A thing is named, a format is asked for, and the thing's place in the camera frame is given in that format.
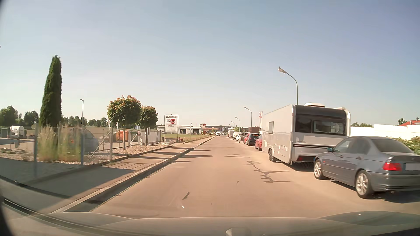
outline car wheel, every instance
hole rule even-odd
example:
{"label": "car wheel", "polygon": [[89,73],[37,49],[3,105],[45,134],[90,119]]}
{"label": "car wheel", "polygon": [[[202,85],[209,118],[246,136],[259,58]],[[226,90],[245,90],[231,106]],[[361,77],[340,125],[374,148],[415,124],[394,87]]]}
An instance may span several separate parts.
{"label": "car wheel", "polygon": [[373,194],[372,183],[369,179],[369,174],[366,171],[359,171],[354,181],[356,192],[360,198],[369,198]]}
{"label": "car wheel", "polygon": [[326,177],[322,174],[322,166],[320,159],[317,159],[314,163],[314,176],[315,179],[326,179]]}

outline street lamp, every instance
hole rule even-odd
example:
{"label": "street lamp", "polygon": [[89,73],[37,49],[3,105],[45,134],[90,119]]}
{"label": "street lamp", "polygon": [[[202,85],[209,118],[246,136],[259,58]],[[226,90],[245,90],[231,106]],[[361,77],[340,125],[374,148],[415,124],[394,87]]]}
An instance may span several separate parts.
{"label": "street lamp", "polygon": [[291,76],[289,73],[287,73],[285,70],[283,70],[282,68],[280,68],[280,66],[278,67],[278,69],[277,69],[279,72],[281,72],[281,73],[285,73],[285,74],[287,74],[287,75],[289,75],[290,77],[292,77],[293,79],[294,79],[294,81],[296,82],[296,105],[299,105],[299,92],[298,92],[298,88],[297,88],[297,81],[296,81],[296,79],[293,77],[293,76]]}
{"label": "street lamp", "polygon": [[82,101],[81,104],[81,127],[83,128],[83,107],[84,107],[84,100],[80,99]]}
{"label": "street lamp", "polygon": [[241,120],[239,120],[239,132],[241,132]]}
{"label": "street lamp", "polygon": [[251,111],[251,129],[252,129],[252,111]]}

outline car bumper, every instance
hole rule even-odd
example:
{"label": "car bumper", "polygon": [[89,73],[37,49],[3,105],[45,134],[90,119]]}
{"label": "car bumper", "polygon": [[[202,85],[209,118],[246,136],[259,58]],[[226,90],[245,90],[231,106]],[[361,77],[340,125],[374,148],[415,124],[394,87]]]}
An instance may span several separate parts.
{"label": "car bumper", "polygon": [[420,175],[389,175],[368,172],[374,191],[420,190]]}

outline black car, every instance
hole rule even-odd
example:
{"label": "black car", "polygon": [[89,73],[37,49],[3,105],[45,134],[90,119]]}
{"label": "black car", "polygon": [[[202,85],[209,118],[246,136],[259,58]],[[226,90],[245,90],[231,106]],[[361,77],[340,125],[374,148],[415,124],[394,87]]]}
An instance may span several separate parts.
{"label": "black car", "polygon": [[260,134],[249,134],[249,138],[247,139],[247,145],[255,145],[255,141],[258,139],[259,136]]}

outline cypress tree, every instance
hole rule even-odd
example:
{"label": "cypress tree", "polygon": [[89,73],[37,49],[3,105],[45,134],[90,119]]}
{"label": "cypress tree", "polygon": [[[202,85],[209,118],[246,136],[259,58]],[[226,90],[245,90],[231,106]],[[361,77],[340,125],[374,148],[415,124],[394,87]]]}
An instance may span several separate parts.
{"label": "cypress tree", "polygon": [[44,87],[39,123],[42,126],[57,127],[61,122],[61,61],[55,55]]}

